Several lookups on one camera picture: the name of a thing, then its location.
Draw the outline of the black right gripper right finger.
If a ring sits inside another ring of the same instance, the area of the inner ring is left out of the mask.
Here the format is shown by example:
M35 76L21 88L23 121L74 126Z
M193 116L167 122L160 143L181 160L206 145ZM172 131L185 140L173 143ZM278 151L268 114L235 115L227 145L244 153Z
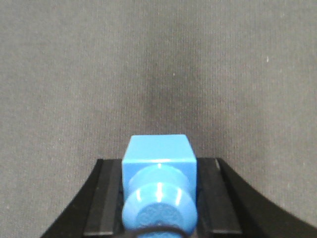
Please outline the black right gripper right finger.
M198 158L200 238L315 238L317 229L250 186L221 158Z

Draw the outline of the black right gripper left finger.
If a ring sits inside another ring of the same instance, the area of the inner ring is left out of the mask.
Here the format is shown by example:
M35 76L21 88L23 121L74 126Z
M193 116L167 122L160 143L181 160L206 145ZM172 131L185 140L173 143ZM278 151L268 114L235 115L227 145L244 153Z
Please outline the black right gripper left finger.
M84 185L44 238L113 238L124 232L121 160L98 159Z

